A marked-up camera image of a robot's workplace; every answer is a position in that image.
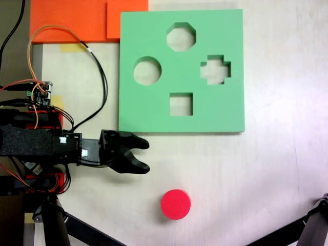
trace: orange foam sheet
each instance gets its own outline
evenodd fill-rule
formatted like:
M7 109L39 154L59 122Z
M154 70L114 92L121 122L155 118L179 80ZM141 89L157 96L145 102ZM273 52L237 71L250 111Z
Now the orange foam sheet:
M108 0L107 5L107 39L119 42L122 12L146 12L148 0Z
M148 0L31 0L30 36L45 25L62 25L83 41L119 42L120 13L147 11ZM33 43L76 43L68 32L49 29Z

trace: white table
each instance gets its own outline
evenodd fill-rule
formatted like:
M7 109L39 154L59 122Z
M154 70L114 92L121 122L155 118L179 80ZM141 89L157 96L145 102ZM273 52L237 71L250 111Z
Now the white table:
M243 9L246 131L143 134L151 147L136 154L150 173L72 165L71 188L59 196L67 212L128 246L246 245L305 215L328 191L328 2L202 2L150 0L150 10ZM77 132L98 139L101 129L117 129L119 45L90 46L109 99ZM44 45L42 80L55 84L76 122L100 105L100 77L88 53ZM170 189L192 199L180 221L165 220L159 209ZM44 245L42 228L35 245Z

